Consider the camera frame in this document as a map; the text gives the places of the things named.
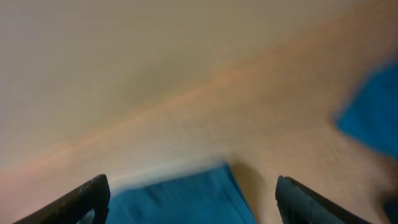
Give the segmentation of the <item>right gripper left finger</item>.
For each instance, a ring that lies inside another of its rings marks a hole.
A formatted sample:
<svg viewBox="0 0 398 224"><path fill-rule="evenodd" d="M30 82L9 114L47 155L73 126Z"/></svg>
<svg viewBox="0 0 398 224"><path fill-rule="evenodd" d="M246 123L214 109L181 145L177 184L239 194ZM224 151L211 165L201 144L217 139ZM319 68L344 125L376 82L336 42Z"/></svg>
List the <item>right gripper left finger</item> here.
<svg viewBox="0 0 398 224"><path fill-rule="evenodd" d="M107 176L100 174L15 224L105 224L110 196Z"/></svg>

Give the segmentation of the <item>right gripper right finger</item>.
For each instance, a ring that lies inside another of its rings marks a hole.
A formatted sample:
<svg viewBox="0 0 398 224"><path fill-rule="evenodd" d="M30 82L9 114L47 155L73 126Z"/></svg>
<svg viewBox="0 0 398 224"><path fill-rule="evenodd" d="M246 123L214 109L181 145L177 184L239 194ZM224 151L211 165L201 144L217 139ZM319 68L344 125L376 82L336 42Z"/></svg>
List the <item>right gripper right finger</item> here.
<svg viewBox="0 0 398 224"><path fill-rule="evenodd" d="M278 177L275 199L283 224L370 224L291 177Z"/></svg>

